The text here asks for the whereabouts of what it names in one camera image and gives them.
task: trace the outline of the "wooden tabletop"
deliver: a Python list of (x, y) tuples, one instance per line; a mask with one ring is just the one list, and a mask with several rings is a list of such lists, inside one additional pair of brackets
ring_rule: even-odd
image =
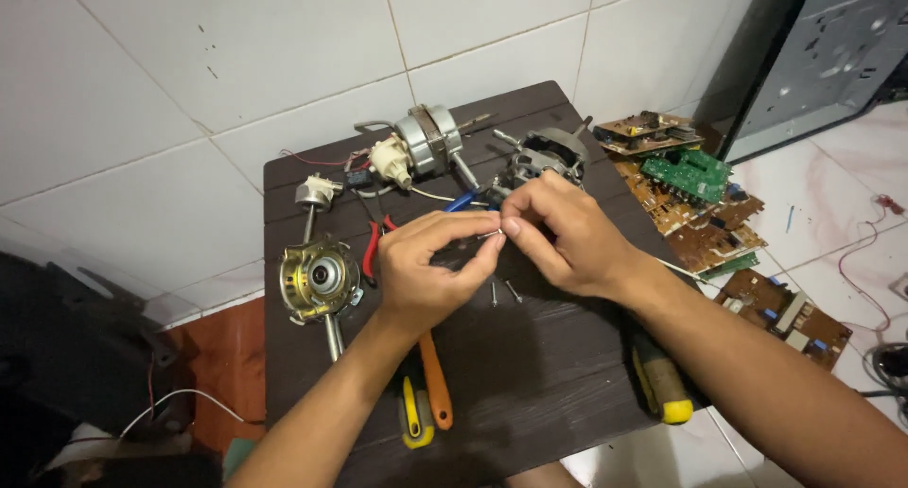
[[(520, 138), (528, 130), (547, 126), (572, 132), (582, 121), (552, 81), (462, 105), (451, 113), (457, 122), (481, 113), (497, 113), (489, 122), (475, 126), (482, 128), (480, 131), (463, 139), (464, 160), (480, 181), (504, 168), (510, 153), (508, 146), (492, 136), (493, 127)], [(354, 136), (306, 151), (305, 158), (342, 160), (352, 151), (387, 138), (389, 133), (383, 129)], [(586, 169), (585, 190), (596, 197), (631, 243), (677, 262), (596, 140), (587, 131), (580, 138), (593, 160)], [(264, 167), (265, 395), (269, 425), (276, 423), (331, 366), (324, 325), (290, 322), (278, 287), (278, 256), (286, 245), (301, 243), (305, 225), (305, 215), (293, 202), (294, 192), (316, 171), (342, 181), (340, 167), (311, 166), (293, 157), (272, 160)], [(448, 196), (467, 189), (457, 175), (451, 174), (417, 185)], [(383, 211), (398, 226), (443, 205), (403, 192), (381, 198)], [(369, 241), (366, 211), (347, 192), (335, 199), (329, 213), (318, 215), (315, 232), (342, 239), (361, 259)], [(580, 299), (553, 288), (510, 244), (502, 253), (495, 279), (497, 308), (491, 307), (489, 286), (484, 285), (469, 303), (433, 330), (453, 403), (453, 427), (436, 434), (428, 447), (407, 449), (401, 441), (397, 403), (386, 391), (358, 437), (337, 486), (478, 486), (655, 423), (641, 409), (629, 380), (618, 329), (622, 312), (616, 305)], [(523, 295), (523, 304), (511, 298), (501, 283), (506, 279)], [(360, 304), (341, 319), (347, 344), (380, 302), (380, 291), (364, 289)]]

